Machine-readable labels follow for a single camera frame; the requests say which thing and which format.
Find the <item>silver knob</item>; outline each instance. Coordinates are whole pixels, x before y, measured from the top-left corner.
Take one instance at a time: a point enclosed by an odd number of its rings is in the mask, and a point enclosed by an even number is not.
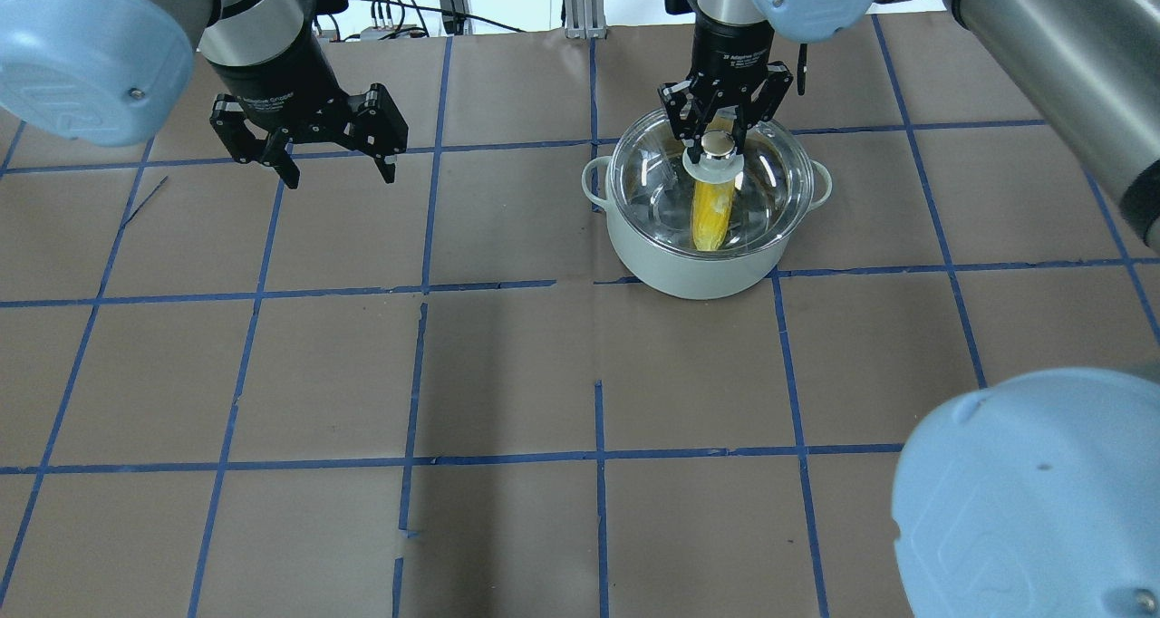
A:
[[[710,160],[728,160],[737,155],[737,143],[728,131],[705,131],[705,134],[701,136],[701,148]]]

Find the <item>white pot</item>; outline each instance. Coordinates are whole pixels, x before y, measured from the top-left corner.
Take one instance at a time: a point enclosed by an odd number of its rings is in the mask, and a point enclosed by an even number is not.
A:
[[[769,275],[784,254],[792,227],[761,249],[730,259],[697,257],[667,249],[631,225],[611,197],[597,196],[588,189],[589,176],[594,168],[603,169],[606,181],[609,180],[608,165],[611,162],[612,155],[601,155],[585,165],[580,186],[585,196],[607,215],[609,239],[621,262],[650,288],[681,299],[719,299],[742,292],[759,283]],[[817,160],[810,160],[810,163],[813,165],[812,169],[818,173],[820,180],[825,181],[826,188],[819,199],[810,202],[804,213],[819,209],[833,192],[833,177],[828,169]],[[812,176],[810,177],[807,188],[812,192]]]

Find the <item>grid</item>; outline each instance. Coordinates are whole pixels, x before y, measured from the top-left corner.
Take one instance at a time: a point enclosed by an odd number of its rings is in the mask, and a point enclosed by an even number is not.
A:
[[[1117,250],[1119,252],[1119,259],[1107,259],[1107,260],[1057,260],[1057,262],[1039,262],[1039,263],[1015,263],[1015,262],[999,262],[999,263],[955,263],[952,254],[947,241],[947,237],[943,231],[943,226],[940,218],[940,212],[935,202],[934,194],[931,192],[930,183],[928,181],[927,172],[925,168],[922,154],[920,152],[919,143],[916,140],[916,132],[919,131],[943,131],[943,130],[956,130],[956,128],[1002,128],[1002,126],[1041,126],[1042,122],[1036,122],[1036,119],[1029,119],[1029,122],[996,122],[996,123],[912,123],[911,115],[907,110],[907,104],[904,99],[901,86],[899,85],[898,74],[896,73],[894,64],[891,58],[890,48],[886,44],[886,37],[883,32],[882,24],[878,19],[871,19],[873,23],[873,29],[878,38],[879,48],[882,49],[882,56],[884,57],[887,74],[890,77],[891,86],[893,88],[896,102],[898,103],[898,109],[901,114],[902,124],[901,125],[887,125],[887,126],[833,126],[833,128],[815,128],[815,130],[800,130],[795,131],[796,134],[832,134],[832,132],[867,132],[867,131],[893,131],[904,132],[909,144],[912,157],[914,160],[914,167],[918,169],[918,175],[920,177],[923,196],[926,204],[930,213],[930,220],[934,226],[934,231],[937,238],[940,250],[942,254],[942,263],[936,263],[936,266],[915,266],[915,267],[878,267],[878,268],[850,268],[850,270],[774,270],[770,271],[767,278],[769,284],[771,284],[775,299],[774,312],[776,314],[777,328],[778,328],[778,340],[782,349],[783,366],[785,371],[785,378],[789,392],[790,412],[792,417],[793,427],[793,445],[791,446],[768,446],[768,448],[705,448],[705,449],[654,449],[654,450],[609,450],[606,448],[604,439],[604,403],[603,403],[603,386],[601,381],[595,381],[593,387],[593,417],[594,417],[594,431],[595,431],[595,449],[588,451],[565,451],[565,452],[543,452],[543,453],[525,453],[525,455],[498,455],[498,456],[474,456],[474,457],[416,457],[415,456],[415,437],[416,437],[416,423],[419,416],[419,403],[420,403],[420,384],[422,380],[422,366],[423,366],[423,349],[425,349],[425,336],[427,329],[427,311],[428,306],[426,303],[420,305],[420,317],[415,334],[415,357],[412,378],[412,390],[411,390],[411,407],[409,407],[409,419],[407,424],[407,441],[406,441],[406,452],[404,457],[390,457],[390,458],[324,458],[322,460],[276,460],[276,461],[231,461],[230,460],[230,449],[234,431],[234,426],[238,415],[238,400],[241,398],[245,390],[247,370],[249,365],[249,357],[252,352],[252,347],[254,344],[254,334],[256,333],[258,326],[261,321],[261,308],[262,303],[266,299],[289,299],[289,297],[329,297],[329,296],[382,296],[382,295],[404,295],[404,292],[411,292],[411,295],[422,295],[423,297],[432,295],[443,295],[443,292],[464,292],[464,291],[478,291],[478,289],[537,289],[537,288],[551,288],[557,281],[554,279],[512,279],[512,281],[494,281],[494,283],[471,283],[471,284],[432,284],[430,283],[430,260],[432,260],[432,243],[433,233],[435,225],[435,213],[438,203],[438,176],[440,176],[440,160],[444,152],[479,152],[479,151],[509,151],[509,148],[528,148],[528,147],[574,147],[583,146],[588,144],[593,157],[596,157],[597,147],[607,146],[607,144],[616,143],[616,139],[601,139],[599,138],[599,118],[597,118],[597,103],[596,103],[596,43],[595,41],[589,41],[588,58],[589,58],[589,93],[590,93],[590,138],[589,139],[572,139],[572,140],[548,140],[548,143],[499,143],[499,144],[481,144],[481,146],[444,146],[443,144],[443,130],[444,119],[447,117],[447,89],[448,80],[451,66],[451,51],[452,41],[448,39],[445,43],[443,52],[443,68],[441,73],[441,86],[440,86],[440,102],[438,102],[438,116],[437,125],[435,132],[435,144],[434,147],[418,147],[412,148],[411,152],[418,152],[418,154],[432,154],[433,155],[433,167],[430,177],[430,190],[429,190],[429,202],[427,210],[427,226],[425,234],[425,246],[423,246],[423,259],[422,259],[422,283],[418,286],[399,286],[399,288],[356,288],[356,289],[295,289],[295,291],[267,291],[266,290],[266,276],[270,263],[270,254],[274,246],[274,238],[277,228],[278,213],[282,204],[283,188],[278,186],[277,192],[275,194],[273,209],[270,210],[270,218],[268,223],[268,231],[266,233],[264,252],[262,255],[260,276],[258,278],[256,288],[253,291],[239,291],[239,292],[217,292],[217,295],[187,295],[187,296],[153,296],[153,297],[108,297],[106,296],[106,289],[109,283],[109,276],[111,275],[115,260],[117,257],[117,250],[119,249],[121,241],[124,234],[125,223],[128,223],[131,215],[135,212],[133,208],[136,205],[136,199],[138,192],[140,192],[140,184],[144,173],[148,168],[158,167],[186,167],[186,165],[200,165],[200,163],[229,163],[229,159],[208,159],[208,160],[148,160],[148,155],[152,148],[152,140],[145,147],[142,159],[136,163],[101,163],[101,165],[65,165],[65,167],[39,167],[39,168],[9,168],[12,162],[12,157],[15,152],[17,144],[20,143],[21,136],[24,131],[24,125],[17,128],[16,134],[12,140],[12,145],[5,154],[3,162],[0,163],[0,177],[7,175],[7,173],[32,173],[32,172],[84,172],[85,169],[103,169],[103,168],[133,168],[136,169],[136,176],[133,179],[132,190],[129,194],[128,202],[124,205],[122,213],[122,220],[119,230],[114,239],[111,250],[109,252],[107,263],[104,266],[103,276],[101,279],[100,289],[95,297],[84,297],[84,299],[42,299],[42,300],[3,300],[0,303],[0,310],[3,308],[32,308],[32,307],[60,307],[61,305],[82,305],[82,307],[90,307],[90,313],[88,321],[84,328],[84,334],[80,344],[77,349],[75,358],[73,361],[72,369],[70,371],[68,381],[66,383],[64,395],[60,400],[56,419],[52,424],[52,429],[45,444],[43,456],[37,466],[0,466],[0,475],[26,475],[34,477],[34,482],[31,487],[31,493],[28,497],[28,502],[21,519],[20,529],[17,531],[15,544],[7,558],[7,564],[5,567],[5,573],[2,580],[0,580],[0,605],[3,603],[3,598],[7,594],[9,583],[12,581],[13,572],[17,566],[19,558],[21,554],[21,547],[24,537],[28,531],[28,525],[34,516],[34,511],[37,506],[37,497],[39,494],[41,485],[45,477],[57,475],[57,474],[75,474],[75,473],[145,473],[145,472],[188,472],[188,471],[202,471],[202,472],[215,472],[215,482],[212,488],[212,495],[210,500],[209,511],[205,518],[205,526],[203,532],[203,538],[201,543],[196,576],[193,586],[193,594],[189,601],[188,616],[193,618],[197,613],[198,601],[201,594],[202,581],[205,570],[206,558],[209,555],[210,548],[213,541],[213,528],[215,519],[217,515],[217,509],[222,495],[223,480],[225,473],[229,471],[274,471],[274,470],[326,470],[326,468],[361,468],[361,466],[390,466],[391,468],[399,468],[403,472],[403,485],[401,485],[401,499],[399,506],[399,522],[398,528],[400,531],[406,532],[408,530],[408,518],[409,518],[409,500],[412,489],[412,475],[415,466],[481,466],[481,465],[517,465],[528,463],[556,463],[556,461],[594,461],[596,464],[596,506],[599,515],[599,532],[596,535],[599,543],[599,574],[600,574],[600,588],[599,588],[599,606],[602,617],[607,617],[612,613],[612,608],[610,608],[609,601],[609,564],[608,564],[608,508],[607,508],[607,489],[606,489],[606,464],[610,460],[632,460],[633,458],[733,458],[733,457],[786,457],[797,458],[800,472],[800,487],[804,502],[804,514],[806,519],[806,528],[810,540],[810,553],[813,567],[813,577],[815,586],[815,594],[820,615],[822,617],[829,616],[829,606],[826,594],[826,582],[825,582],[825,568],[824,568],[824,552],[818,538],[818,526],[815,519],[815,511],[813,507],[813,495],[810,481],[810,456],[825,456],[825,455],[857,455],[857,453],[896,453],[901,450],[902,444],[899,443],[885,443],[885,444],[809,444],[804,434],[802,423],[802,408],[798,402],[797,394],[797,381],[795,377],[793,366],[793,350],[792,350],[792,334],[786,325],[785,308],[783,304],[783,292],[782,292],[782,281],[795,278],[795,276],[877,276],[877,275],[907,275],[907,274],[942,274],[948,276],[950,286],[954,292],[955,304],[958,311],[958,318],[962,325],[963,339],[969,349],[972,366],[974,370],[974,376],[979,386],[985,387],[987,381],[986,371],[984,371],[983,363],[979,357],[978,346],[974,341],[974,334],[971,326],[971,318],[966,308],[966,304],[963,300],[963,292],[959,286],[958,274],[962,271],[1008,271],[1008,270],[1025,270],[1027,268],[1124,268],[1130,276],[1134,291],[1139,297],[1140,307],[1145,317],[1147,317],[1148,327],[1152,329],[1152,334],[1157,342],[1160,342],[1160,326],[1158,326],[1155,312],[1150,303],[1150,299],[1145,292],[1144,284],[1141,283],[1140,276],[1138,274],[1139,268],[1151,267],[1160,263],[1160,259],[1134,259],[1130,257],[1123,237],[1119,235],[1118,230],[1111,218],[1110,209],[1108,209],[1105,201],[1101,196],[1101,192],[1096,188],[1095,181],[1090,176],[1087,176],[1087,181],[1090,186],[1093,196],[1100,206],[1101,213],[1103,215],[1107,228],[1116,243]],[[342,157],[357,157],[348,154],[348,152],[326,152],[326,154],[303,154],[295,155],[295,159],[342,159]],[[622,279],[609,279],[609,281],[597,281],[595,284],[638,284],[639,281],[631,278]],[[233,403],[231,406],[230,415],[226,426],[224,427],[224,435],[222,439],[222,449],[219,458],[217,461],[202,461],[202,463],[153,463],[153,464],[99,464],[99,465],[53,465],[51,463],[53,448],[56,444],[57,435],[61,427],[63,420],[65,419],[70,398],[72,395],[73,386],[77,381],[78,372],[81,369],[81,364],[85,358],[86,349],[89,342],[89,337],[93,333],[93,326],[95,325],[96,318],[104,305],[133,305],[133,304],[169,304],[169,303],[204,303],[204,300],[249,300],[253,304],[253,312],[249,320],[248,330],[246,334],[245,347],[241,355],[241,361],[239,363],[237,381],[234,386]],[[398,616],[400,611],[400,597],[403,592],[403,580],[406,574],[405,561],[403,557],[398,557],[394,560],[394,570],[392,575],[392,598],[393,598],[393,616]]]

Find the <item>metal frame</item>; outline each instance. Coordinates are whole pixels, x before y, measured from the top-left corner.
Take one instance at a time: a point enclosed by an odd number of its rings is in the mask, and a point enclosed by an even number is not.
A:
[[[604,37],[604,0],[564,0],[564,32],[577,39]]]

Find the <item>yellow corn cob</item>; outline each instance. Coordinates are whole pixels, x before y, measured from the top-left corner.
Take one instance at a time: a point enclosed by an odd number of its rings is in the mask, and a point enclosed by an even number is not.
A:
[[[693,191],[693,243],[699,250],[717,250],[725,242],[733,210],[733,181],[697,181]]]

